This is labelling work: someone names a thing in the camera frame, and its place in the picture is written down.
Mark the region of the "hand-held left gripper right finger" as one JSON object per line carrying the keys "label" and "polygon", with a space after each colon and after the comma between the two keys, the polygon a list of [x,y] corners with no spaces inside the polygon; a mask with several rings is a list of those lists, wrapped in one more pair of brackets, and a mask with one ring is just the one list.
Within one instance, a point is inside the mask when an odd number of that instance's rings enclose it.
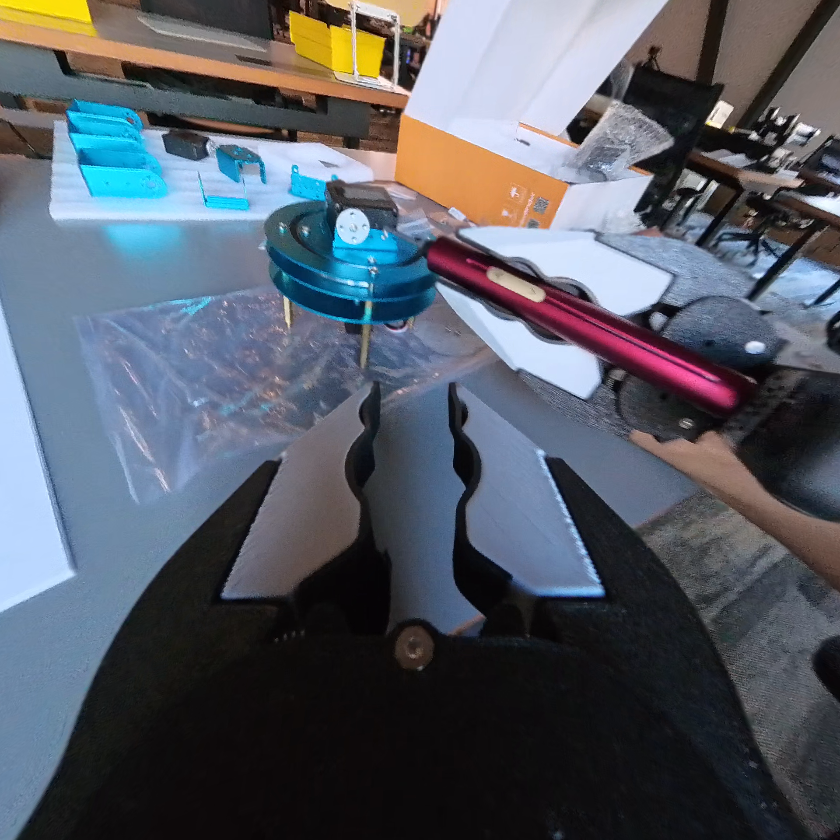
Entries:
{"label": "hand-held left gripper right finger", "polygon": [[470,544],[530,595],[603,597],[544,451],[464,386],[455,384],[453,396],[468,452],[478,456],[465,503]]}

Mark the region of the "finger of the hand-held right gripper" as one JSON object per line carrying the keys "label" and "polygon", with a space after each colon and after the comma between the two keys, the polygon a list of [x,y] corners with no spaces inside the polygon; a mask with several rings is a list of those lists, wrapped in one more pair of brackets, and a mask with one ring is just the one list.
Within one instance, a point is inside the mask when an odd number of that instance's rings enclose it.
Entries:
{"label": "finger of the hand-held right gripper", "polygon": [[436,288],[455,314],[512,370],[584,400],[602,384],[602,367],[592,353],[542,338],[524,322],[500,314],[443,281]]}
{"label": "finger of the hand-held right gripper", "polygon": [[674,275],[619,249],[592,232],[526,227],[465,227],[457,237],[545,279],[581,287],[601,308],[631,317],[660,302]]}

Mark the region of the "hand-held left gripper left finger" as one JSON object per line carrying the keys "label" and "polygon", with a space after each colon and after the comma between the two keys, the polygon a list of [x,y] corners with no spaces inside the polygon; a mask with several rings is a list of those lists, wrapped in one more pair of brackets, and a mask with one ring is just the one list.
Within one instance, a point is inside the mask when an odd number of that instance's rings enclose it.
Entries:
{"label": "hand-held left gripper left finger", "polygon": [[357,543],[370,525],[364,488],[375,472],[381,407],[380,384],[364,384],[282,453],[224,601],[290,596]]}

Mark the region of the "magenta electric screwdriver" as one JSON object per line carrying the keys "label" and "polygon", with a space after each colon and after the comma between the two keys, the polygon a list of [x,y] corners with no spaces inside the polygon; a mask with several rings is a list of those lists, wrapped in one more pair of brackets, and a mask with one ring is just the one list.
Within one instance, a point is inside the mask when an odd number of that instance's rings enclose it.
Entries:
{"label": "magenta electric screwdriver", "polygon": [[468,297],[589,351],[713,417],[733,416],[757,391],[747,375],[455,238],[437,238],[422,253],[432,273]]}

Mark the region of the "blue toy robot arm base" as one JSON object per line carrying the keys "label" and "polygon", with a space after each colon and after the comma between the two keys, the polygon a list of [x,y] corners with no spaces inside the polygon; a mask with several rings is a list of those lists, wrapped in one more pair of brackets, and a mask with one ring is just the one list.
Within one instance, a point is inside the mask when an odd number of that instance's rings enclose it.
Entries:
{"label": "blue toy robot arm base", "polygon": [[425,245],[400,233],[394,197],[377,182],[326,182],[319,200],[282,206],[265,226],[269,275],[287,326],[299,308],[360,335],[368,364],[375,327],[407,329],[436,298]]}

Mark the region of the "person's right forearm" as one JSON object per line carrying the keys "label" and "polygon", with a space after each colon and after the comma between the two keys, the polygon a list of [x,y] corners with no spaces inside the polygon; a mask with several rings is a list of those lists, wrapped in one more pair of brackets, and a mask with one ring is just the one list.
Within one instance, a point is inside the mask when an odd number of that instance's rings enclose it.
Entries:
{"label": "person's right forearm", "polygon": [[737,458],[721,469],[719,494],[753,525],[839,589],[839,525],[786,506],[764,489]]}

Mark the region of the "grey desk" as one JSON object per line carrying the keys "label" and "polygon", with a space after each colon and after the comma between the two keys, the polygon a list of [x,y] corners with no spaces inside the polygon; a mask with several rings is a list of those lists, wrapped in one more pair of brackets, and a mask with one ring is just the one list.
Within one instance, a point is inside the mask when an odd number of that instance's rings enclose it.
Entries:
{"label": "grey desk", "polygon": [[[164,224],[107,233],[49,214],[50,164],[2,155],[2,295],[76,575],[2,613],[2,838],[16,838],[66,748],[126,615],[162,565],[284,445],[223,458],[154,503],[132,499],[106,435],[76,317],[268,283],[260,224]],[[490,355],[462,382],[628,524],[695,485],[627,441],[555,411]],[[368,484],[374,534],[393,563],[391,624],[455,630],[477,613],[452,576],[455,505],[446,384],[382,404]]]}

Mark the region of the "wooden desk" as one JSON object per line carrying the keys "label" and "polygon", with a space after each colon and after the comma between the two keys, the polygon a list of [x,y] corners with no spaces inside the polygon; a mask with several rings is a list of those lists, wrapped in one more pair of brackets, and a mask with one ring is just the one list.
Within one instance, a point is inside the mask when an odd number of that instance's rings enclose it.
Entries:
{"label": "wooden desk", "polygon": [[207,43],[157,33],[130,7],[94,3],[91,9],[92,24],[82,24],[3,8],[2,41],[399,110],[411,96],[390,83],[365,87],[339,79],[275,40],[256,48]]}

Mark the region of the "person's right hand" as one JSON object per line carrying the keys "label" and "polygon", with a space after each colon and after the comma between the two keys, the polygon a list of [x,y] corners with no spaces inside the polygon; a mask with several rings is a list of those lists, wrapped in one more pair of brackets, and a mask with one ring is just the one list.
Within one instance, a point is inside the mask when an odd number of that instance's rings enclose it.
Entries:
{"label": "person's right hand", "polygon": [[694,442],[676,438],[662,443],[651,434],[633,430],[629,439],[722,501],[743,500],[763,490],[728,441],[715,432],[706,432]]}

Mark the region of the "bubble wrap bag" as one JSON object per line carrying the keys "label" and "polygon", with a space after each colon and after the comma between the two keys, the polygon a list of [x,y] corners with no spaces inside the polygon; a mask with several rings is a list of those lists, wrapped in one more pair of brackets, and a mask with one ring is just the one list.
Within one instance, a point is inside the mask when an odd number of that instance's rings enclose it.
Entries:
{"label": "bubble wrap bag", "polygon": [[612,101],[579,146],[573,166],[581,182],[614,181],[674,143],[666,128],[638,108]]}

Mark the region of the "orange and white cardboard box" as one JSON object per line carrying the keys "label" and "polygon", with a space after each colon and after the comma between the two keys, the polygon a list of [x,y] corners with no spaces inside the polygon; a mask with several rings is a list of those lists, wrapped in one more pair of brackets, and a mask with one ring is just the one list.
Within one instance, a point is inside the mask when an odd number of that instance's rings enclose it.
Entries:
{"label": "orange and white cardboard box", "polygon": [[402,114],[395,179],[475,223],[602,229],[653,176],[573,173],[562,138],[662,1],[453,1]]}

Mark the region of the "large clear plastic bag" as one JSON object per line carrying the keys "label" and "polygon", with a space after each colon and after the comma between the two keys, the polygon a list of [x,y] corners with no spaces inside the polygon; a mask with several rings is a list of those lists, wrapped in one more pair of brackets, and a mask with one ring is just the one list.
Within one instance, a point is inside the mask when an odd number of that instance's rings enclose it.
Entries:
{"label": "large clear plastic bag", "polygon": [[413,325],[361,336],[297,309],[273,287],[76,319],[102,425],[134,502],[185,489],[225,461],[280,452],[362,385],[421,394],[495,360],[437,296]]}

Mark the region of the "white instruction manual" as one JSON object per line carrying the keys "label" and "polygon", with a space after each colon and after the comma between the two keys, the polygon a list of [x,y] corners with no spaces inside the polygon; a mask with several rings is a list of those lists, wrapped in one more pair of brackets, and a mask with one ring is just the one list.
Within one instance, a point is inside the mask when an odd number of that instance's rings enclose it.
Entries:
{"label": "white instruction manual", "polygon": [[31,408],[2,312],[2,612],[68,581],[76,573]]}

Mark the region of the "yellow box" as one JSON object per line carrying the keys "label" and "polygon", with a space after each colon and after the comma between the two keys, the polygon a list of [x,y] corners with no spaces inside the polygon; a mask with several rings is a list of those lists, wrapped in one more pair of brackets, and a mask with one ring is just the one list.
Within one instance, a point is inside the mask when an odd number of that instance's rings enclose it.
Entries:
{"label": "yellow box", "polygon": [[335,67],[344,69],[342,67],[344,62],[338,62],[341,54],[336,47],[350,47],[351,39],[347,36],[335,36],[333,32],[336,30],[340,32],[348,27],[330,26],[323,21],[296,12],[290,12],[288,19],[290,41],[299,56],[332,71]]}
{"label": "yellow box", "polygon": [[1,1],[4,22],[96,36],[88,1]]}

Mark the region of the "white foam sheet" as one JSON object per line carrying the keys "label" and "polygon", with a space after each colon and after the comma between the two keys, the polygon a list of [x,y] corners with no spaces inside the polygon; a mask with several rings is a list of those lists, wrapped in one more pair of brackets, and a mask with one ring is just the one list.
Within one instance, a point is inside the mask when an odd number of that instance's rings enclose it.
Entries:
{"label": "white foam sheet", "polygon": [[244,213],[205,208],[196,173],[201,172],[210,192],[237,194],[240,187],[223,175],[215,159],[186,161],[165,152],[162,130],[143,132],[145,148],[160,163],[168,194],[162,198],[94,197],[84,182],[67,122],[53,122],[53,152],[50,176],[49,214],[58,222],[189,222],[264,221],[279,207],[298,199],[289,193],[291,166],[329,163],[329,169],[348,182],[392,182],[396,155],[379,151],[347,150],[322,143],[291,143],[244,137],[244,147],[258,153],[266,164],[267,184],[256,168],[247,169],[250,209]]}

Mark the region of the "row of blue brackets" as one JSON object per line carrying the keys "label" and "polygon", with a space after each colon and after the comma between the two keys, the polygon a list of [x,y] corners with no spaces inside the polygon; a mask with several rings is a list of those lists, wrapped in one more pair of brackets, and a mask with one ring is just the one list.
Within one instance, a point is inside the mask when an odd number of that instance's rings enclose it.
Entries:
{"label": "row of blue brackets", "polygon": [[94,197],[155,199],[168,194],[160,163],[146,152],[80,150],[77,162]]}

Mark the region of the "black servo motor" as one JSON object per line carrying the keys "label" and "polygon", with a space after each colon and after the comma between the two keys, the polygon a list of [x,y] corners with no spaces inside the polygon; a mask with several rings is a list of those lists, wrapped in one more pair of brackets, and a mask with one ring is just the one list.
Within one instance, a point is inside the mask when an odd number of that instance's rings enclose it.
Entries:
{"label": "black servo motor", "polygon": [[209,156],[209,138],[186,130],[170,130],[161,136],[166,153],[187,161],[203,161]]}

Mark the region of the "dark laptop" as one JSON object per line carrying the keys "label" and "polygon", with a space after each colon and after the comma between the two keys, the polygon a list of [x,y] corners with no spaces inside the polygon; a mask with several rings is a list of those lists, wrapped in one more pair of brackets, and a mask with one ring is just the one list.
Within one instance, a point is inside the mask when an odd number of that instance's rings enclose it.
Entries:
{"label": "dark laptop", "polygon": [[139,21],[157,35],[267,52],[267,1],[140,1]]}

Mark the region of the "small blue metal bracket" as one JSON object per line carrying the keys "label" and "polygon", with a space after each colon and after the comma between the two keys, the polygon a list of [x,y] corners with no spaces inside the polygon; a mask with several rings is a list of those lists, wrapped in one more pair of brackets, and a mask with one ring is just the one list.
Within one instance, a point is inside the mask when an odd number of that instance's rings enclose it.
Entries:
{"label": "small blue metal bracket", "polygon": [[306,201],[323,202],[328,184],[339,179],[340,176],[330,169],[293,164],[290,168],[289,193]]}

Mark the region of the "dark blue U bracket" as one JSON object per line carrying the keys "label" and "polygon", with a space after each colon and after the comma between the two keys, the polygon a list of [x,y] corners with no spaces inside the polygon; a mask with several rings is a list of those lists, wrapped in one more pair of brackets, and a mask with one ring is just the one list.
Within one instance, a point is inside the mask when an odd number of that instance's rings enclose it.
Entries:
{"label": "dark blue U bracket", "polygon": [[219,171],[232,181],[242,183],[244,170],[256,166],[261,183],[267,184],[266,164],[258,153],[238,144],[224,143],[215,146],[215,155]]}

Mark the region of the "light blue metal bracket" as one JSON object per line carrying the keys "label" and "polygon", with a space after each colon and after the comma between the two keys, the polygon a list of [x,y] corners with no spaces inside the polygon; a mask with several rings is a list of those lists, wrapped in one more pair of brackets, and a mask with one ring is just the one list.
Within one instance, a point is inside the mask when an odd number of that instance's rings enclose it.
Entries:
{"label": "light blue metal bracket", "polygon": [[120,154],[145,154],[141,136],[111,136],[81,132],[69,132],[70,142],[77,154],[81,152],[115,152]]}
{"label": "light blue metal bracket", "polygon": [[66,111],[73,133],[112,138],[139,138],[144,130],[140,116],[129,108],[73,100]]}

